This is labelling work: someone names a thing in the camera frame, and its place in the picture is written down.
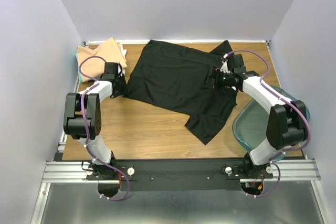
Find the metal frame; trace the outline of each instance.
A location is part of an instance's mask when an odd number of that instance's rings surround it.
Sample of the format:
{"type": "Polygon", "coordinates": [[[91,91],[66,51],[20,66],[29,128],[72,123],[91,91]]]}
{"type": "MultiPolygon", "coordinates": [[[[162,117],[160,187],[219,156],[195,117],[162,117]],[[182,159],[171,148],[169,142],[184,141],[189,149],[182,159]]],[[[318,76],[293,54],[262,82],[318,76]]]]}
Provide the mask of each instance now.
{"type": "MultiPolygon", "coordinates": [[[[262,41],[241,41],[241,40],[230,40],[231,42],[264,42],[266,43],[267,49],[269,51],[269,40],[262,41]]],[[[85,47],[89,45],[100,44],[102,41],[92,41],[84,42],[85,47]]],[[[122,41],[123,44],[146,44],[148,40],[125,40],[122,41]]],[[[169,41],[177,43],[215,43],[222,42],[217,40],[179,40],[179,41],[169,41]]],[[[75,83],[74,92],[77,92],[79,88],[79,78],[75,83]]],[[[58,146],[58,153],[63,153],[65,149],[65,143],[67,140],[67,135],[62,131],[61,138],[58,146]]],[[[317,165],[313,159],[287,159],[278,161],[277,164],[281,170],[281,181],[307,181],[310,180],[312,183],[313,191],[317,199],[317,203],[320,212],[323,217],[323,221],[327,224],[334,223],[334,218],[332,212],[327,203],[326,197],[324,195],[321,182],[320,174],[318,172],[317,165]]],[[[84,168],[88,167],[88,163],[84,162],[84,168]]],[[[265,181],[276,181],[278,178],[278,171],[273,167],[273,179],[265,179],[265,181]]],[[[118,183],[118,180],[109,181],[93,181],[86,179],[87,174],[81,168],[81,162],[47,162],[45,166],[45,171],[43,174],[40,191],[36,201],[33,217],[31,224],[40,224],[42,221],[43,213],[47,204],[47,199],[50,191],[50,186],[52,183],[118,183]]],[[[241,179],[240,182],[250,182],[250,179],[241,179]]]]}

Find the gray floor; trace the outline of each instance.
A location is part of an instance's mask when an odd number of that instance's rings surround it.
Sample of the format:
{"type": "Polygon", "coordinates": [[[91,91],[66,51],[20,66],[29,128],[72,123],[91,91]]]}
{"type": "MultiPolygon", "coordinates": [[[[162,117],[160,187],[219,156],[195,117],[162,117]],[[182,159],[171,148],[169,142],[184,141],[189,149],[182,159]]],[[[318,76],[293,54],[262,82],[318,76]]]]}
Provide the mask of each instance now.
{"type": "Polygon", "coordinates": [[[323,223],[310,182],[281,182],[259,199],[225,190],[151,191],[120,202],[100,199],[96,186],[52,184],[42,223],[323,223]]]}

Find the wall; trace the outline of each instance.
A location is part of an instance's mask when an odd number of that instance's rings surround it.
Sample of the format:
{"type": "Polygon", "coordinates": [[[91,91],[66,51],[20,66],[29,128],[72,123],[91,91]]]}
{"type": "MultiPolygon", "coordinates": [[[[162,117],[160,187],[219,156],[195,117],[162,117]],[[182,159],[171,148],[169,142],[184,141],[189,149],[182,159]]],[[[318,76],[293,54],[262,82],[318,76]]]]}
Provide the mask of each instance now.
{"type": "Polygon", "coordinates": [[[62,0],[85,41],[270,39],[293,0],[62,0]]]}
{"type": "Polygon", "coordinates": [[[282,86],[308,106],[315,158],[324,193],[336,213],[335,0],[295,0],[278,28],[271,54],[282,86]]]}
{"type": "Polygon", "coordinates": [[[0,223],[30,223],[81,43],[61,0],[0,0],[0,223]]]}

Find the gray wall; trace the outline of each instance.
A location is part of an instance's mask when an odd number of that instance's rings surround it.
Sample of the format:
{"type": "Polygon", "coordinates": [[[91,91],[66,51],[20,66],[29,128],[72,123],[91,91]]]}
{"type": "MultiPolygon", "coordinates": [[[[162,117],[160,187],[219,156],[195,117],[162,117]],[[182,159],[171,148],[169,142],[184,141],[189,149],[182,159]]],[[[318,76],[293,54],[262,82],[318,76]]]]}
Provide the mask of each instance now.
{"type": "Polygon", "coordinates": [[[84,40],[270,39],[293,0],[62,0],[84,40]]]}
{"type": "Polygon", "coordinates": [[[0,0],[0,223],[30,223],[81,43],[61,0],[0,0]]]}
{"type": "Polygon", "coordinates": [[[271,42],[282,86],[311,112],[312,141],[324,192],[336,213],[336,5],[335,0],[295,0],[271,42]]]}

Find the black t-shirt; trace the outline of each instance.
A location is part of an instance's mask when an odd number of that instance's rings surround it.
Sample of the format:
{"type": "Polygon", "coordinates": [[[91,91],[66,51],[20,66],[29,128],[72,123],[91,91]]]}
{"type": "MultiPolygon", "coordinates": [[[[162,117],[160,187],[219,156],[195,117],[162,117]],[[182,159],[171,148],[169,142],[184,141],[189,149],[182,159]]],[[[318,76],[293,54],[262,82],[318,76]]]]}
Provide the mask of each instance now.
{"type": "Polygon", "coordinates": [[[190,115],[185,126],[207,144],[225,125],[237,92],[205,86],[210,66],[232,51],[228,41],[211,52],[151,40],[142,50],[127,84],[130,99],[190,115]]]}

